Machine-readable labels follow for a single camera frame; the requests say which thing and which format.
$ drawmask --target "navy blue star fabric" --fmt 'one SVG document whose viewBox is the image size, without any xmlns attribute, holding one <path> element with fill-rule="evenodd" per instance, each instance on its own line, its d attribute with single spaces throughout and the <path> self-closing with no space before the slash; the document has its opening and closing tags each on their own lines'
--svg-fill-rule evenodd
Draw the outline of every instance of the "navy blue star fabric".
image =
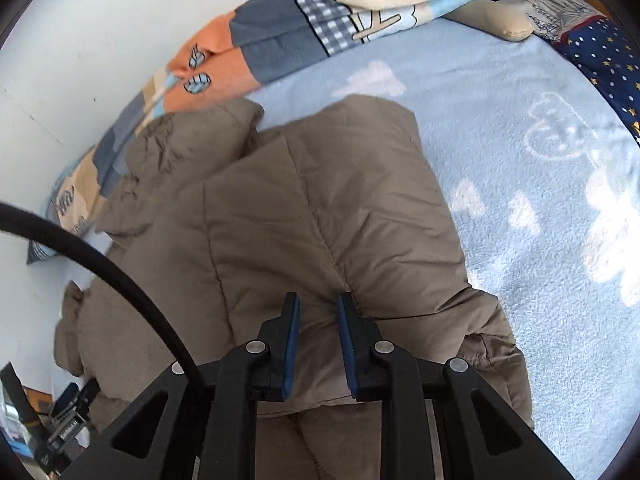
<svg viewBox="0 0 640 480">
<path fill-rule="evenodd" d="M 640 56 L 604 16 L 562 35 L 555 49 L 589 79 L 640 145 Z"/>
</svg>

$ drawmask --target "bed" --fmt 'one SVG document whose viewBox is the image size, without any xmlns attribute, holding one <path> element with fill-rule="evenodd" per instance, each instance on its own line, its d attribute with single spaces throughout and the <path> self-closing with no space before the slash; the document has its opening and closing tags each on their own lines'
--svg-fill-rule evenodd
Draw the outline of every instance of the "bed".
<svg viewBox="0 0 640 480">
<path fill-rule="evenodd" d="M 576 478 L 598 478 L 640 412 L 640 152 L 628 127 L 543 40 L 447 20 L 249 98 L 267 128 L 350 93 L 416 114 L 470 281 L 501 298 L 527 357 L 536 432 Z"/>
</svg>

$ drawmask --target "gingham fabric patch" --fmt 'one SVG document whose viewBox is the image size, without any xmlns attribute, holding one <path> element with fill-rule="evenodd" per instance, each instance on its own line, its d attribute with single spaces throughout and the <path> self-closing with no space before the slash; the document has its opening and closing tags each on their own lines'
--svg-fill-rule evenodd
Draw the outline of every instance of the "gingham fabric patch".
<svg viewBox="0 0 640 480">
<path fill-rule="evenodd" d="M 352 39 L 357 30 L 349 18 L 349 7 L 335 0 L 296 1 L 329 56 L 362 43 Z"/>
</svg>

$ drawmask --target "triangular cutout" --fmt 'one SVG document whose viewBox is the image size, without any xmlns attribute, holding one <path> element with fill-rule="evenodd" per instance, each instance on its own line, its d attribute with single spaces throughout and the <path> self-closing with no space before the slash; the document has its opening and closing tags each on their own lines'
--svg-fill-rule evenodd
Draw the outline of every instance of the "triangular cutout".
<svg viewBox="0 0 640 480">
<path fill-rule="evenodd" d="M 145 458 L 156 436 L 168 398 L 169 395 L 166 392 L 155 394 L 118 432 L 111 441 L 111 445 L 131 456 Z"/>
<path fill-rule="evenodd" d="M 483 394 L 478 391 L 473 392 L 471 401 L 478 415 L 486 450 L 490 455 L 500 455 L 521 446 L 522 441 L 518 434 L 484 398 Z"/>
</svg>

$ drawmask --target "brown puffer jacket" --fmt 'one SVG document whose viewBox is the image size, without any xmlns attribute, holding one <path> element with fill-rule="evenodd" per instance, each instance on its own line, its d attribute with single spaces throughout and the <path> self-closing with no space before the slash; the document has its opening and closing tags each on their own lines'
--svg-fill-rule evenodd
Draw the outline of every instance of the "brown puffer jacket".
<svg viewBox="0 0 640 480">
<path fill-rule="evenodd" d="M 467 281 L 414 115 L 350 96 L 255 134 L 261 113 L 240 99 L 151 124 L 98 226 L 199 363 L 254 338 L 286 291 L 300 295 L 294 391 L 259 408 L 286 416 L 260 419 L 257 477 L 377 477 L 379 407 L 337 406 L 353 402 L 335 320 L 345 290 L 386 339 L 422 359 L 464 357 L 531 424 L 523 355 L 497 298 Z M 172 362 L 99 280 L 79 309 L 78 346 L 103 394 L 120 401 Z"/>
</svg>

